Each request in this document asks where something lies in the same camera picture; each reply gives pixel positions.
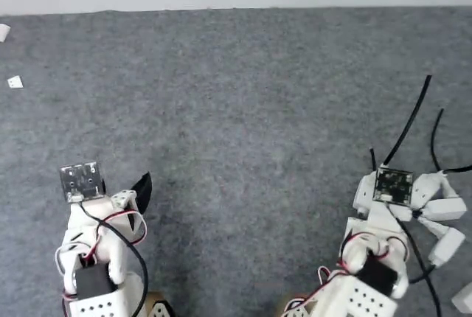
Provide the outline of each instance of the small white debris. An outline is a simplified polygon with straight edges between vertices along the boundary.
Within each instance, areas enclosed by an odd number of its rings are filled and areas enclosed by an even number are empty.
[[[7,39],[8,32],[10,31],[10,26],[6,24],[0,24],[0,42],[5,42]]]
[[[23,88],[23,83],[21,82],[21,78],[16,75],[11,79],[8,79],[8,86],[10,88]]]

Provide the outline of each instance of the metal bracket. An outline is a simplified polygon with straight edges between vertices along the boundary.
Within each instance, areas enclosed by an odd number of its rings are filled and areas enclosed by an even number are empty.
[[[105,195],[102,176],[95,161],[61,167],[60,181],[68,203],[92,201]]]

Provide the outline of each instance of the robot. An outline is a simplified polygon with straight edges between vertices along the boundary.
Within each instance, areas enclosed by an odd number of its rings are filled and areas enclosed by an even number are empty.
[[[431,155],[437,173],[422,174],[389,168],[389,162],[400,147],[426,95],[431,75],[423,89],[402,134],[385,161],[377,167],[371,148],[372,172],[365,175],[357,188],[353,207],[360,218],[349,217],[344,240],[339,249],[337,269],[318,270],[320,285],[310,295],[284,301],[278,317],[392,317],[397,300],[410,284],[426,280],[438,317],[440,302],[429,274],[452,258],[465,235],[438,221],[456,220],[467,211],[464,200],[448,181],[449,173],[466,172],[471,166],[441,170],[434,154],[434,134],[443,113],[441,110],[431,135]],[[438,242],[428,256],[427,268],[412,236],[403,222],[412,219],[422,223]],[[408,277],[406,262],[412,246],[423,274]],[[453,303],[461,311],[472,311],[472,283]]]
[[[60,177],[71,214],[55,252],[63,276],[65,317],[173,317],[160,293],[148,293],[148,271],[134,248],[145,239],[143,214],[149,173],[130,189],[108,197],[96,162],[65,166]],[[127,249],[138,258],[143,280],[127,269]]]

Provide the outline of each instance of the floor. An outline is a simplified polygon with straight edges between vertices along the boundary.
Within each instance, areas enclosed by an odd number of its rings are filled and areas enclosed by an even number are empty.
[[[112,194],[150,171],[139,247],[180,316],[270,316],[333,267],[369,147],[392,166],[472,162],[472,8],[207,10],[3,17],[4,316],[61,316],[53,253],[69,216],[58,168],[98,160]],[[6,79],[21,75],[24,89]],[[472,174],[450,176],[470,203]],[[472,216],[453,223],[472,237]],[[410,223],[423,255],[434,238]],[[433,275],[443,315],[472,281],[470,239]],[[131,267],[139,271],[130,258]],[[419,273],[409,263],[412,276]],[[433,316],[426,284],[399,316]]]

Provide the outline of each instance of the black cable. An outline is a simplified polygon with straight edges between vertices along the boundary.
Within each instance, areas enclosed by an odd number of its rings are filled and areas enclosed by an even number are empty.
[[[372,160],[372,171],[375,172],[377,170],[377,161],[375,160],[374,148],[371,147],[369,151],[370,151],[370,159]]]
[[[412,114],[410,114],[410,117],[408,119],[408,122],[405,125],[405,128],[403,129],[402,133],[400,134],[400,137],[398,138],[397,142],[395,143],[394,147],[390,151],[389,155],[385,158],[385,161],[383,164],[387,165],[389,162],[392,160],[393,155],[397,152],[398,148],[400,147],[401,143],[405,139],[406,134],[408,133],[408,130],[413,124],[414,118],[416,117],[418,111],[420,110],[421,103],[423,102],[423,99],[425,98],[426,92],[428,91],[429,83],[431,81],[432,76],[428,75],[426,76],[425,83],[423,85],[423,89],[421,90],[420,96],[418,97],[418,101],[416,102],[416,105],[413,108]]]
[[[448,168],[447,170],[444,170],[444,173],[462,173],[462,172],[468,172],[472,170],[472,164],[464,167],[457,167],[457,168]]]
[[[428,269],[426,269],[426,272],[422,273],[421,275],[417,276],[416,278],[410,279],[409,282],[410,284],[416,284],[417,282],[420,282],[421,280],[426,279],[429,274],[433,272],[433,270],[436,269],[436,265],[431,264]]]
[[[433,158],[434,166],[436,167],[436,171],[439,172],[441,170],[441,166],[437,161],[436,153],[434,152],[434,139],[436,138],[436,130],[437,126],[440,123],[441,116],[443,116],[444,108],[441,108],[440,112],[436,117],[436,122],[434,122],[433,131],[431,132],[431,139],[429,141],[429,151],[431,153],[431,157]]]
[[[408,239],[412,245],[414,255],[416,256],[416,259],[418,261],[418,264],[420,265],[421,271],[423,272],[424,280],[426,281],[426,284],[428,284],[429,291],[431,292],[431,297],[433,298],[434,306],[436,307],[436,316],[442,317],[443,313],[441,312],[440,299],[436,293],[436,290],[434,289],[431,279],[429,278],[428,269],[426,269],[423,258],[421,257],[420,250],[418,249],[418,246],[416,245],[416,242],[414,241],[412,234],[410,234],[410,231],[408,231],[405,224],[402,223],[398,218],[395,218],[395,219],[398,222],[398,225],[400,225],[400,227],[402,228],[402,230],[405,231],[406,236],[408,236]]]
[[[436,122],[434,122],[433,131],[431,132],[431,139],[429,142],[429,150],[431,152],[431,157],[433,158],[434,166],[436,167],[436,171],[439,172],[441,170],[441,166],[437,160],[436,153],[434,152],[434,140],[436,139],[436,131],[437,126],[440,123],[441,116],[443,116],[444,108],[441,108],[440,112],[436,117]],[[461,173],[461,172],[468,172],[472,170],[472,164],[469,166],[464,167],[455,167],[455,168],[448,168],[447,170],[443,170],[444,173]]]
[[[137,317],[139,315],[139,312],[145,305],[146,301],[146,295],[148,294],[148,289],[149,289],[149,276],[148,276],[148,267],[146,266],[145,260],[142,258],[141,254],[138,252],[138,250],[133,246],[133,243],[128,241],[125,236],[121,232],[119,232],[117,229],[115,229],[112,225],[107,223],[106,221],[99,219],[98,217],[90,215],[86,209],[83,207],[82,203],[79,204],[80,208],[83,210],[83,213],[90,217],[91,219],[97,221],[101,226],[106,227],[110,231],[112,231],[116,236],[118,236],[121,241],[123,241],[126,246],[133,252],[133,254],[136,256],[136,258],[139,260],[139,264],[141,265],[142,268],[142,275],[143,275],[143,285],[144,288],[142,289],[142,295],[141,299],[139,300],[138,306],[134,310],[133,314],[131,317]]]

